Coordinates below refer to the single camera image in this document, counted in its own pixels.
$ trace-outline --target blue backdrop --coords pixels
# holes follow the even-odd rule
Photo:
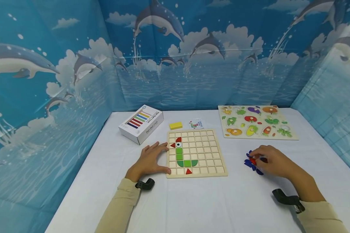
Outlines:
[[[350,166],[350,0],[0,0],[0,232],[47,228],[112,111],[295,99]]]

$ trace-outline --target wrist strap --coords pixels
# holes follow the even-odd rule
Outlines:
[[[281,189],[275,189],[272,191],[272,193],[279,203],[284,205],[293,205],[297,214],[305,211],[305,207],[299,201],[298,196],[286,196]]]
[[[145,183],[142,181],[138,181],[135,187],[142,190],[151,190],[154,184],[155,184],[154,180],[149,178]]]

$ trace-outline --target beige sleeve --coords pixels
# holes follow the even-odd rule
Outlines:
[[[309,203],[301,201],[305,211],[298,214],[306,233],[348,233],[331,204],[326,201]]]
[[[136,183],[122,179],[113,199],[107,206],[95,233],[124,233],[140,194]]]

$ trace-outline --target toy box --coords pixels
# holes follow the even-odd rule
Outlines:
[[[163,112],[143,105],[119,126],[122,135],[141,145],[163,122]]]

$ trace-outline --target white tablecloth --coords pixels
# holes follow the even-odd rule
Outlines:
[[[280,149],[312,174],[350,231],[349,167],[298,111],[281,111],[299,141],[226,139],[217,110],[166,111],[164,122],[139,146],[118,130],[132,113],[112,113],[46,233],[94,232],[141,149],[156,141],[165,142],[170,123],[181,121],[183,129],[188,129],[192,118],[201,118],[205,128],[215,129],[228,177],[167,179],[163,174],[151,175],[156,184],[151,191],[141,192],[128,233],[301,232],[290,208],[278,204],[271,193],[281,188],[287,195],[296,194],[292,185],[282,178],[259,176],[244,165],[246,153],[261,144]],[[158,164],[166,165],[165,153]]]

